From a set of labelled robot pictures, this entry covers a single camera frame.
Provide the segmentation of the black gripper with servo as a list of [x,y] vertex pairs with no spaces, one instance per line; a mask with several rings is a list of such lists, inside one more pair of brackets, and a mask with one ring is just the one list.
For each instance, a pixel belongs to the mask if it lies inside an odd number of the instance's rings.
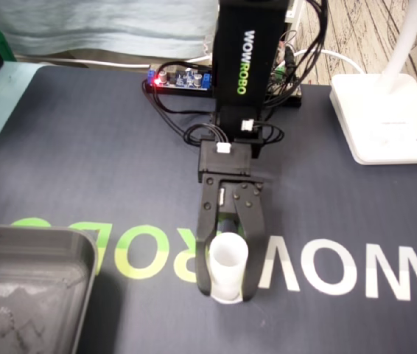
[[242,279],[242,298],[250,301],[256,294],[267,251],[267,233],[262,209],[260,178],[206,173],[196,231],[196,280],[200,292],[211,293],[207,266],[207,247],[217,229],[217,215],[237,215],[248,257]]

